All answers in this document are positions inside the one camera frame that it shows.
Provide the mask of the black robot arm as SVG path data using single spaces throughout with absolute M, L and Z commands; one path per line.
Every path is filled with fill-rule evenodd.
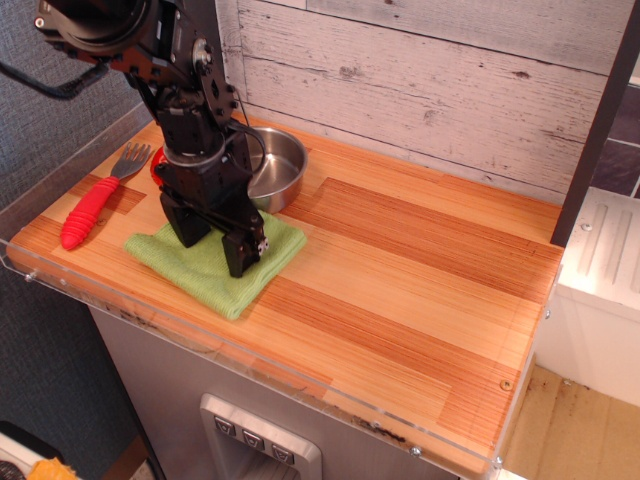
M 253 129 L 232 119 L 216 7 L 211 1 L 40 1 L 37 28 L 72 59 L 125 74 L 163 138 L 154 171 L 160 201 L 180 242 L 222 234 L 231 276 L 239 278 L 267 246 L 248 196 Z

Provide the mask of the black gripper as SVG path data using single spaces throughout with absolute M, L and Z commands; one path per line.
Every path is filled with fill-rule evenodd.
M 249 199 L 254 176 L 247 135 L 232 132 L 208 156 L 186 156 L 164 148 L 167 162 L 156 168 L 163 180 L 160 202 L 178 240 L 186 248 L 216 229 L 233 278 L 257 263 L 268 248 L 264 221 Z

